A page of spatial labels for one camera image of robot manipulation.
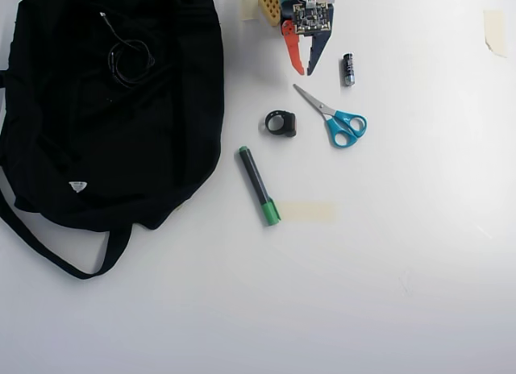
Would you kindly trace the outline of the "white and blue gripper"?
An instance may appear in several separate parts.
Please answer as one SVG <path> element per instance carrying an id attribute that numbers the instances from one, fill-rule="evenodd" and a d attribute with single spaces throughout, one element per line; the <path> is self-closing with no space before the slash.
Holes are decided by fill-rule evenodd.
<path id="1" fill-rule="evenodd" d="M 281 34 L 293 68 L 304 75 L 299 52 L 299 35 L 312 36 L 307 75 L 310 76 L 331 37 L 335 0 L 281 0 Z"/>

